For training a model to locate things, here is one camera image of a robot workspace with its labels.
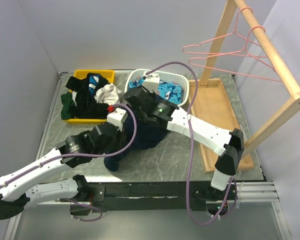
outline wooden clothes rack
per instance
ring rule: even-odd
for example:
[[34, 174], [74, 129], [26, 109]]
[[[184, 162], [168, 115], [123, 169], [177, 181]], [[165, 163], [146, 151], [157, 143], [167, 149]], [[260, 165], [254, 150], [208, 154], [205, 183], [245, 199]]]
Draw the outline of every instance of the wooden clothes rack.
[[[244, 152], [238, 170], [250, 169], [254, 167], [250, 156], [258, 145], [279, 129], [291, 117], [300, 111], [300, 86], [289, 71], [288, 67], [280, 57], [263, 28], [260, 27], [256, 17], [251, 9], [245, 3], [245, 0], [227, 0], [216, 34], [212, 42], [209, 53], [219, 53], [224, 41], [230, 23], [234, 17], [236, 9], [241, 10], [241, 14], [250, 26], [259, 45], [265, 52], [267, 58], [273, 65], [274, 70], [288, 91], [290, 98], [282, 107], [265, 123], [263, 126], [244, 144]], [[217, 56], [209, 57], [206, 61], [202, 77], [198, 81], [198, 101], [194, 102], [192, 114], [198, 118], [210, 122], [221, 128], [239, 128], [238, 121], [233, 113], [227, 93], [220, 79], [209, 79], [213, 67], [215, 66]], [[189, 100], [194, 93], [193, 81], [190, 81]], [[218, 156], [210, 149], [201, 145], [202, 157], [206, 172], [215, 170], [214, 164]]]

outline dark green cloth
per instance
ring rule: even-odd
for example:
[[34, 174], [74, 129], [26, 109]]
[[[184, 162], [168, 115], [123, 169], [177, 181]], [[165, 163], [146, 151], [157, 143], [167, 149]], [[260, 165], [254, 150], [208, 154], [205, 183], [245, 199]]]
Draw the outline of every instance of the dark green cloth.
[[61, 98], [61, 103], [63, 105], [63, 108], [61, 110], [61, 119], [62, 120], [74, 119], [76, 105], [72, 99], [72, 93], [68, 91], [67, 93], [62, 94], [60, 98]]

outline wooden beam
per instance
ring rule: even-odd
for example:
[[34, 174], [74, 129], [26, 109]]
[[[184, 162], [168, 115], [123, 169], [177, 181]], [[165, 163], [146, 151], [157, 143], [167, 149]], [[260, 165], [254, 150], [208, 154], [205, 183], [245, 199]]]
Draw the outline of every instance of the wooden beam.
[[[245, 0], [234, 0], [234, 1], [239, 9], [243, 9], [247, 7]], [[248, 23], [248, 25], [250, 26], [250, 28], [260, 26], [259, 22], [257, 21], [256, 17], [254, 16], [254, 14], [251, 12], [250, 9], [244, 9], [241, 13], [245, 18], [246, 22]], [[278, 51], [273, 46], [268, 36], [264, 32], [264, 30], [260, 27], [255, 28], [253, 30], [253, 34], [255, 38], [258, 40], [260, 46], [262, 47], [269, 61], [272, 63], [276, 73], [280, 77], [281, 81], [283, 82], [290, 96], [299, 93], [300, 86], [298, 85], [294, 76], [292, 76], [288, 67], [280, 57]]]
[[[215, 36], [214, 36], [215, 38], [218, 38], [222, 35], [227, 34], [227, 31], [228, 31], [230, 23], [231, 23], [231, 21], [234, 17], [236, 9], [237, 9], [237, 5], [234, 2], [234, 0], [227, 0], [226, 1], [226, 4], [225, 4], [224, 9], [223, 9], [222, 17], [220, 19], [218, 28], [217, 28]], [[221, 37], [219, 39], [213, 40], [212, 45], [210, 47], [209, 53], [219, 53], [220, 49], [221, 49], [221, 46], [224, 42], [224, 39], [225, 39], [224, 37]], [[213, 68], [215, 66], [216, 61], [217, 61], [216, 56], [209, 57], [207, 59], [205, 65], [207, 67]], [[210, 68], [204, 68], [203, 74], [202, 74], [201, 79], [199, 81], [199, 88], [205, 88], [207, 86], [209, 77], [210, 77], [211, 72], [212, 72], [212, 69], [210, 69]]]
[[244, 144], [242, 157], [249, 154], [278, 128], [300, 111], [300, 92], [289, 100]]

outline pile of clothes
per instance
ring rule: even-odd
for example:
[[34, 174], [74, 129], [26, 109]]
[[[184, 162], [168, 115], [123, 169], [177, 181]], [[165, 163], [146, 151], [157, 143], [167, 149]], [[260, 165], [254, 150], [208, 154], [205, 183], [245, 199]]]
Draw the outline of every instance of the pile of clothes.
[[61, 119], [106, 119], [108, 107], [120, 102], [120, 91], [99, 73], [88, 73], [85, 79], [70, 77], [61, 95]]
[[[135, 81], [131, 81], [128, 84], [128, 89], [139, 87], [145, 80], [142, 77], [137, 77]], [[160, 80], [158, 91], [156, 94], [161, 98], [168, 100], [173, 104], [181, 104], [181, 94], [184, 90], [176, 82], [166, 82]]]

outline cable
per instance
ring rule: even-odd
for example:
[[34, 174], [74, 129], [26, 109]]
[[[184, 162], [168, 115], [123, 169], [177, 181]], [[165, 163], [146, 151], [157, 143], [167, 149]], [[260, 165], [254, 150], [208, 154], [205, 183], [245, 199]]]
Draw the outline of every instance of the cable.
[[99, 220], [102, 215], [103, 215], [103, 212], [102, 212], [102, 209], [101, 208], [98, 208], [96, 206], [93, 206], [93, 205], [87, 205], [87, 204], [83, 204], [83, 203], [79, 203], [77, 201], [73, 201], [69, 198], [65, 198], [65, 200], [69, 201], [70, 203], [73, 203], [75, 205], [78, 205], [78, 206], [81, 206], [81, 207], [85, 207], [85, 208], [89, 208], [89, 209], [94, 209], [94, 210], [97, 210], [99, 213], [100, 213], [100, 216], [96, 217], [96, 218], [93, 218], [93, 219], [82, 219], [82, 218], [79, 218], [77, 216], [73, 216], [74, 219], [78, 220], [78, 221], [81, 221], [81, 222], [94, 222], [94, 221], [97, 221]]
[[[186, 111], [186, 113], [189, 115], [190, 114], [190, 111], [191, 111], [191, 107], [192, 105], [194, 104], [194, 101], [196, 99], [196, 96], [197, 96], [197, 92], [198, 92], [198, 79], [197, 79], [197, 76], [195, 74], [195, 72], [191, 69], [191, 67], [189, 67], [188, 65], [184, 64], [183, 62], [179, 62], [179, 61], [171, 61], [171, 62], [167, 62], [161, 66], [158, 66], [156, 67], [155, 69], [151, 70], [151, 71], [148, 71], [146, 73], [146, 75], [148, 74], [151, 74], [165, 66], [168, 66], [168, 65], [171, 65], [171, 64], [178, 64], [178, 65], [182, 65], [184, 67], [186, 67], [190, 72], [191, 74], [193, 75], [193, 78], [194, 78], [194, 81], [195, 81], [195, 90], [194, 90], [194, 94], [193, 94], [193, 98], [190, 102], [190, 105]], [[192, 128], [192, 125], [191, 125], [191, 118], [188, 120], [188, 124], [189, 124], [189, 132], [190, 132], [190, 138], [191, 138], [191, 152], [190, 152], [190, 161], [189, 161], [189, 167], [188, 167], [188, 174], [187, 174], [187, 179], [186, 179], [186, 187], [185, 187], [185, 202], [186, 202], [186, 211], [189, 215], [189, 217], [191, 218], [191, 220], [196, 224], [196, 225], [199, 225], [199, 226], [205, 226], [205, 225], [208, 225], [210, 223], [212, 223], [219, 215], [219, 213], [222, 211], [226, 201], [227, 201], [227, 198], [228, 198], [228, 194], [229, 194], [229, 191], [230, 191], [230, 187], [231, 187], [231, 182], [232, 180], [234, 181], [234, 188], [235, 188], [235, 198], [234, 198], [234, 203], [231, 207], [231, 209], [225, 214], [227, 215], [228, 213], [230, 213], [235, 205], [236, 205], [236, 202], [237, 202], [237, 184], [236, 184], [236, 180], [235, 178], [232, 176], [229, 180], [229, 184], [228, 184], [228, 187], [226, 189], [226, 192], [225, 192], [225, 195], [224, 195], [224, 198], [223, 198], [223, 201], [222, 201], [222, 204], [220, 206], [220, 209], [217, 211], [217, 213], [213, 216], [213, 218], [211, 218], [209, 221], [207, 222], [204, 222], [204, 223], [199, 223], [197, 220], [195, 220], [194, 216], [192, 215], [192, 211], [191, 211], [191, 208], [190, 208], [190, 178], [191, 178], [191, 171], [192, 171], [192, 164], [193, 164], [193, 161], [194, 161], [194, 146], [195, 146], [195, 140], [194, 140], [194, 131], [193, 131], [193, 128]]]
[[127, 150], [130, 147], [130, 145], [134, 142], [136, 134], [137, 134], [137, 120], [136, 120], [136, 117], [134, 115], [134, 112], [128, 106], [126, 106], [126, 105], [124, 105], [122, 103], [116, 103], [116, 104], [114, 104], [112, 106], [115, 107], [115, 108], [117, 108], [117, 107], [124, 108], [132, 116], [133, 126], [134, 126], [134, 128], [133, 128], [133, 135], [132, 135], [132, 138], [129, 141], [129, 143], [124, 148], [122, 148], [122, 149], [120, 149], [120, 150], [118, 150], [116, 152], [109, 153], [109, 154], [67, 153], [67, 154], [62, 154], [62, 155], [59, 155], [59, 156], [55, 156], [55, 157], [52, 157], [52, 158], [50, 158], [48, 160], [40, 162], [40, 164], [29, 168], [28, 170], [20, 173], [19, 175], [14, 176], [13, 178], [11, 178], [8, 181], [4, 182], [3, 185], [0, 185], [0, 189], [2, 189], [3, 187], [6, 187], [7, 185], [11, 184], [13, 181], [15, 181], [15, 180], [23, 177], [24, 175], [26, 175], [28, 173], [31, 173], [33, 170], [36, 170], [36, 169], [42, 167], [43, 165], [46, 165], [46, 164], [48, 164], [48, 163], [50, 163], [50, 162], [52, 162], [54, 160], [60, 159], [60, 158], [68, 158], [68, 157], [105, 158], [105, 157], [113, 157], [113, 156], [118, 155], [118, 154], [124, 152], [125, 150]]

